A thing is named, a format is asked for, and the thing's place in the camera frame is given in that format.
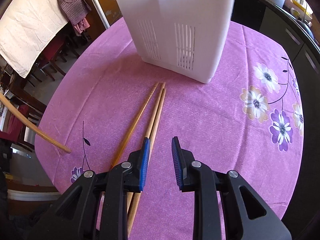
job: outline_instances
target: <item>white plastic basket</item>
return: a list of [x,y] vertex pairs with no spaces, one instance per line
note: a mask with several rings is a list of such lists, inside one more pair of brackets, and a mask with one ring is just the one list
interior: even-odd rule
[[202,83],[213,77],[234,0],[117,0],[142,60]]

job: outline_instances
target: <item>cabinet handle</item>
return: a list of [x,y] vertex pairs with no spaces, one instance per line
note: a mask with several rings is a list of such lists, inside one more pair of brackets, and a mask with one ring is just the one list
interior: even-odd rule
[[313,63],[311,57],[309,56],[308,52],[305,52],[307,59],[309,60],[311,66],[313,67],[313,69],[317,72],[317,74],[319,74],[319,70],[317,69],[316,65]]
[[286,33],[289,34],[289,36],[291,37],[291,39],[293,39],[293,40],[295,41],[295,43],[297,43],[298,45],[300,45],[300,41],[298,41],[298,40],[296,39],[296,37],[293,36],[293,34],[292,34],[288,29],[285,29],[285,31],[286,31]]

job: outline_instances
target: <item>purple tablecloth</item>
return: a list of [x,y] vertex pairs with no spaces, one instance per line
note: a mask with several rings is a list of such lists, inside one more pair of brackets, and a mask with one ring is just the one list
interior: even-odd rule
[[[107,171],[153,84],[165,81],[164,108],[130,239],[192,238],[193,194],[179,192],[176,185],[174,136],[213,170],[238,171],[281,218],[297,181],[303,144],[299,88],[285,58],[279,44],[231,22],[215,76],[202,84],[143,62],[121,19],[76,61],[41,120],[39,127],[72,153],[37,136],[37,157],[60,192],[88,165],[96,173]],[[154,101],[155,96],[121,161],[140,149]],[[91,143],[84,145],[88,164],[83,121]]]

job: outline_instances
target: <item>white flower print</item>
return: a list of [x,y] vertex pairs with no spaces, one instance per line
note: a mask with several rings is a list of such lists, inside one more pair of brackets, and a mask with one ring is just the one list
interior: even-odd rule
[[299,105],[298,103],[295,103],[292,105],[294,109],[294,113],[292,114],[292,118],[294,120],[294,126],[299,128],[300,135],[303,135],[303,128],[304,128],[304,123],[303,123],[303,113],[302,113],[302,106]]
[[279,113],[279,122],[273,121],[272,127],[279,131],[277,139],[279,145],[282,144],[283,140],[285,140],[287,143],[291,142],[290,135],[288,134],[288,131],[291,130],[290,123],[284,121],[282,114]]
[[262,123],[268,119],[266,114],[266,111],[269,110],[268,101],[266,97],[261,95],[259,89],[254,86],[250,86],[249,90],[243,89],[240,98],[245,103],[243,111],[249,116],[250,120],[257,118]]
[[300,96],[300,90],[299,90],[299,86],[296,78],[292,79],[292,85],[296,89],[297,95]]
[[276,93],[279,92],[280,85],[278,84],[278,77],[272,69],[269,69],[266,65],[260,63],[257,63],[257,67],[254,66],[253,68],[255,76],[261,80],[261,83],[266,84],[270,93],[272,93],[273,90]]

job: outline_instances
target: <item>black cabinet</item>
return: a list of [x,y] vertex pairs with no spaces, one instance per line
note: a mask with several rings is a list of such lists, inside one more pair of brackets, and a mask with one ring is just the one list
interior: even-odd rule
[[265,9],[258,0],[235,0],[231,21],[259,31]]
[[298,55],[304,42],[276,13],[266,8],[259,32],[279,43],[291,61]]
[[304,141],[298,181],[282,221],[294,239],[320,209],[320,64],[304,45],[292,66],[302,101]]

